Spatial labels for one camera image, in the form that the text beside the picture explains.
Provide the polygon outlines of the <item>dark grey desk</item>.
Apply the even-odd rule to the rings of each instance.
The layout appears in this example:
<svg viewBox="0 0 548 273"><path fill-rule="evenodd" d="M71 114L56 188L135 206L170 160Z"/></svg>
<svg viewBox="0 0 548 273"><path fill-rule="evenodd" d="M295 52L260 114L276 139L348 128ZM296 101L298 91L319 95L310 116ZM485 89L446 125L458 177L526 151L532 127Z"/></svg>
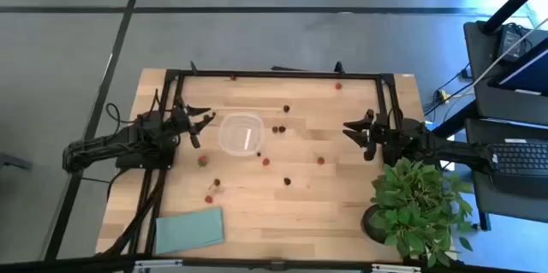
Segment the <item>dark grey desk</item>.
<svg viewBox="0 0 548 273"><path fill-rule="evenodd" d="M465 123L467 141L483 145L504 143L508 139L540 139L548 141L548 129L530 128L508 123L467 119ZM479 212L479 225L490 228L490 213L548 223L548 199L533 199L502 193L491 184L491 171L472 171L474 194Z"/></svg>
<svg viewBox="0 0 548 273"><path fill-rule="evenodd" d="M473 79L477 80L497 58L497 38L480 31L483 21L463 25L468 60ZM475 100L459 111L463 119L491 118L548 126L548 97L499 89L489 85L488 76L501 70L495 66L474 86Z"/></svg>

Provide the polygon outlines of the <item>black plant pot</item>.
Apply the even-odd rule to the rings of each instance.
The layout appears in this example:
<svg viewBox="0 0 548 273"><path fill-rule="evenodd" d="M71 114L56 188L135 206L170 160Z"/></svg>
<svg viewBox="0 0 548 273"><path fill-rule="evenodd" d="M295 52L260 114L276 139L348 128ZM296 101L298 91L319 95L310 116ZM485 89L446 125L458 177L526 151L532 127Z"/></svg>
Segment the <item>black plant pot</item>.
<svg viewBox="0 0 548 273"><path fill-rule="evenodd" d="M376 241L377 243L384 244L385 240L387 238L387 234L384 229L382 228L376 228L374 227L369 220L371 217L380 211L380 207L378 205L372 205L370 206L363 214L360 226L362 231L372 240Z"/></svg>

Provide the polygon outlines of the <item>black power adapter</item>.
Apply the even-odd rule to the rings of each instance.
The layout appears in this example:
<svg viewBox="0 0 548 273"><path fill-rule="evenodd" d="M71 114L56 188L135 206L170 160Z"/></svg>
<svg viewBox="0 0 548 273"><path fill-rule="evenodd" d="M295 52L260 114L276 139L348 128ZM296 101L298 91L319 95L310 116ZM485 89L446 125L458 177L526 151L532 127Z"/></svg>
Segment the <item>black power adapter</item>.
<svg viewBox="0 0 548 273"><path fill-rule="evenodd" d="M512 45L528 32L529 29L514 22L502 26L497 49L497 55L501 57L500 62L515 62L533 47L528 39L523 39L518 45L512 48Z"/></svg>

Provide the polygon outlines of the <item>grey furniture foot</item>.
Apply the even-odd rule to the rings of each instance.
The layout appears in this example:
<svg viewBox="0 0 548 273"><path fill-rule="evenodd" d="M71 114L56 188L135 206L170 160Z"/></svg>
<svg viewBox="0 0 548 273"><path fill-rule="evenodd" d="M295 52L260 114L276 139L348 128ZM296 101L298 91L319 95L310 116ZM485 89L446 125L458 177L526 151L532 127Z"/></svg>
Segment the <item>grey furniture foot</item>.
<svg viewBox="0 0 548 273"><path fill-rule="evenodd" d="M21 159L0 151L0 169L8 166L16 167L18 169L31 170L33 164L25 159Z"/></svg>

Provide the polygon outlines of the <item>black keyboard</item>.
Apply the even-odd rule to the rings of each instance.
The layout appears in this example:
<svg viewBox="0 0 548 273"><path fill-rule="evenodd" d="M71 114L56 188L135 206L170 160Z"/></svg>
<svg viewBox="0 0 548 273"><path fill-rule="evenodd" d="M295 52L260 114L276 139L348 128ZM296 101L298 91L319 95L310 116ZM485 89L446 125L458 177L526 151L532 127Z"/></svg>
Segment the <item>black keyboard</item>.
<svg viewBox="0 0 548 273"><path fill-rule="evenodd" d="M548 141L508 139L489 144L495 161L492 186L502 193L548 199Z"/></svg>

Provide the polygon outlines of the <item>silver metal bracket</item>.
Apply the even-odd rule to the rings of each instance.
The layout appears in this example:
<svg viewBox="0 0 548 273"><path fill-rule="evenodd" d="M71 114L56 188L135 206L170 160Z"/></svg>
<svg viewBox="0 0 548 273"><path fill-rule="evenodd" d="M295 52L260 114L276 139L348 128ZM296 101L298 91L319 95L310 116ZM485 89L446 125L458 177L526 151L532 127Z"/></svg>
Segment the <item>silver metal bracket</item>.
<svg viewBox="0 0 548 273"><path fill-rule="evenodd" d="M182 259L150 259L139 260L134 263L134 269L138 273L150 273L151 269L182 267L184 261Z"/></svg>
<svg viewBox="0 0 548 273"><path fill-rule="evenodd" d="M422 273L420 267L396 265L396 264L373 264L371 273Z"/></svg>

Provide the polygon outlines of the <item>black rig crossbar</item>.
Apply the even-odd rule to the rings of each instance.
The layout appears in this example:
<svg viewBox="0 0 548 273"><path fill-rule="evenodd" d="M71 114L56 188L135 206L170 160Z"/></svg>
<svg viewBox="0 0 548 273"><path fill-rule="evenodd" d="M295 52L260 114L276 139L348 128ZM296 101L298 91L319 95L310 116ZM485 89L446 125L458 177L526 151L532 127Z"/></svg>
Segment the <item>black rig crossbar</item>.
<svg viewBox="0 0 548 273"><path fill-rule="evenodd" d="M305 260L264 260L264 259L209 259L209 258L172 258L153 257L138 253L129 255L98 255L86 258L65 258L41 260L13 264L0 264L0 273L112 273L131 270L139 260L150 259L182 259L182 267L221 267L264 269L270 271L286 270L358 270L371 273L373 264L389 264L373 262L333 262ZM467 265L459 262L450 267L442 265L427 266L418 260L406 260L396 265L420 267L422 273L532 273L521 270L506 270L484 266Z"/></svg>

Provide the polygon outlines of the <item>clear plastic tupperware container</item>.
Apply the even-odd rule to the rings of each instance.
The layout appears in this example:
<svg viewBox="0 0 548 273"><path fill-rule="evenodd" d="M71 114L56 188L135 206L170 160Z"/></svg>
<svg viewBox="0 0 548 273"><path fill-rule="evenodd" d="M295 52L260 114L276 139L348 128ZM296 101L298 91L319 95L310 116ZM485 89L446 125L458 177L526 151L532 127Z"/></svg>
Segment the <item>clear plastic tupperware container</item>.
<svg viewBox="0 0 548 273"><path fill-rule="evenodd" d="M235 157L256 155L265 140L264 128L262 119L253 113L228 114L218 130L218 144Z"/></svg>

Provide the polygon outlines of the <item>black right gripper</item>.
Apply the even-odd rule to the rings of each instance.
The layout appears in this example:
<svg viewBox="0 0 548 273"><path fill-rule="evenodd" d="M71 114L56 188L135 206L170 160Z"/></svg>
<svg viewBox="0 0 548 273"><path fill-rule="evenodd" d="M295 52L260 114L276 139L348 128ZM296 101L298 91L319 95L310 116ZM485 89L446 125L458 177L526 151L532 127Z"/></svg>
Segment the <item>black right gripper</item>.
<svg viewBox="0 0 548 273"><path fill-rule="evenodd" d="M351 130L342 132L353 140L359 147L365 147L364 158L372 161L377 151L377 144L383 144L385 130L388 128L388 116L382 113L375 114L373 110L366 112L366 118L356 122L345 122L344 127Z"/></svg>

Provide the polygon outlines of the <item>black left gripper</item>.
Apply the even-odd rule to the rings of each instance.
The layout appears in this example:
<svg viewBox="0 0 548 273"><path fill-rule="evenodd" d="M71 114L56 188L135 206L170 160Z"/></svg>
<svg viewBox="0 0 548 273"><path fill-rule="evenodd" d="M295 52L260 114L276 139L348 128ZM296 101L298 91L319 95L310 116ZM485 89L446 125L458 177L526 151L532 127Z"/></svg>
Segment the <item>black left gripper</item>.
<svg viewBox="0 0 548 273"><path fill-rule="evenodd" d="M189 133L189 138L194 148L200 148L200 142L198 140L198 134L203 128L205 128L213 118L209 120L203 120L200 122L192 123L190 118L192 116L198 116L210 111L210 108L196 108L190 105L185 105L182 98L175 98L173 102L173 108L171 115L175 117L174 126L181 133Z"/></svg>

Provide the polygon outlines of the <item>black rig pole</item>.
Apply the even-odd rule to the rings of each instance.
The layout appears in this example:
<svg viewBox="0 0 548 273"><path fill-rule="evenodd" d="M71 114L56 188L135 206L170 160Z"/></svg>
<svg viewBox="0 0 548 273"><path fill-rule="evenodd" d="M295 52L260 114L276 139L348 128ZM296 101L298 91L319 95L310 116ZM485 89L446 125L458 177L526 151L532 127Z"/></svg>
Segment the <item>black rig pole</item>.
<svg viewBox="0 0 548 273"><path fill-rule="evenodd" d="M480 117L477 103L475 101L457 111L452 117L444 121L440 126L433 129L433 133L442 138L448 138L464 128L467 119L478 119Z"/></svg>
<svg viewBox="0 0 548 273"><path fill-rule="evenodd" d="M500 28L519 8L528 0L508 0L492 17L482 26L482 33L493 33Z"/></svg>

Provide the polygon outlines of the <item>green leafy plant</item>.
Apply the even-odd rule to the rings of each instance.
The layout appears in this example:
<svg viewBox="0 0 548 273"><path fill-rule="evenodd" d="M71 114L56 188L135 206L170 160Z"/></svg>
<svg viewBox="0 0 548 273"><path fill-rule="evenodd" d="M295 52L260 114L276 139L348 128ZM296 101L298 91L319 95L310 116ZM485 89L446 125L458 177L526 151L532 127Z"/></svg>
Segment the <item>green leafy plant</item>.
<svg viewBox="0 0 548 273"><path fill-rule="evenodd" d="M472 206L463 199L472 185L439 167L403 158L385 164L372 181L372 205L380 211L369 222L387 234L383 245L393 246L402 258L417 258L429 267L451 266L453 230L468 232Z"/></svg>

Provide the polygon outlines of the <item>black monitor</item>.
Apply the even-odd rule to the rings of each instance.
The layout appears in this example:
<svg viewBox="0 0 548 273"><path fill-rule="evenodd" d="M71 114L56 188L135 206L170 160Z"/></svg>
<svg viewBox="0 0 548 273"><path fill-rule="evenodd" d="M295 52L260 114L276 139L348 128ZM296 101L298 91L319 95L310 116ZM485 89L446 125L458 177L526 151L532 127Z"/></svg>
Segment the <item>black monitor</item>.
<svg viewBox="0 0 548 273"><path fill-rule="evenodd" d="M548 96L548 37L488 82L492 87Z"/></svg>

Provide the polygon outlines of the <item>black metal table frame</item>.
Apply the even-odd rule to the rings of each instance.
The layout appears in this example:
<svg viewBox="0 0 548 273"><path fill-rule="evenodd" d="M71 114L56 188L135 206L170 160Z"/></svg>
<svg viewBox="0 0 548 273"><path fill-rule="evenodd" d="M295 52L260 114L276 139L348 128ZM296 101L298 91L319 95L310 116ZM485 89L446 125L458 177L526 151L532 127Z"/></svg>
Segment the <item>black metal table frame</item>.
<svg viewBox="0 0 548 273"><path fill-rule="evenodd" d="M342 84L337 90L335 84ZM223 210L224 242L190 249L187 258L307 261L396 261L394 247L381 245L361 230L361 216L381 173L379 157L366 161L343 133L345 122L366 111L387 111L395 94L380 75L259 72L235 81L210 71L187 76L182 99L209 107L215 120L200 133L200 148L184 139L177 149L161 202L162 217ZM288 113L283 106L288 105ZM261 157L235 157L218 144L228 114L259 116L265 140ZM273 127L285 132L272 132ZM207 156L205 167L198 159ZM323 157L324 164L317 159ZM264 158L270 164L264 166ZM286 186L284 178L291 184ZM215 179L221 184L213 185Z"/></svg>

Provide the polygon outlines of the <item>teal folded cloth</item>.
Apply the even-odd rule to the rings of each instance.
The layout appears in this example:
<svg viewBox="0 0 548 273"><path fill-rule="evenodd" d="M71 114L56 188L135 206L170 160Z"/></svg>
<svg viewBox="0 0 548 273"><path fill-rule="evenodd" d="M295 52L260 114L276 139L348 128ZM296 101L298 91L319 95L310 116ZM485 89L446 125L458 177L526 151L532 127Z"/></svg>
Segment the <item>teal folded cloth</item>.
<svg viewBox="0 0 548 273"><path fill-rule="evenodd" d="M219 207L156 219L159 254L182 252L224 242L223 210Z"/></svg>

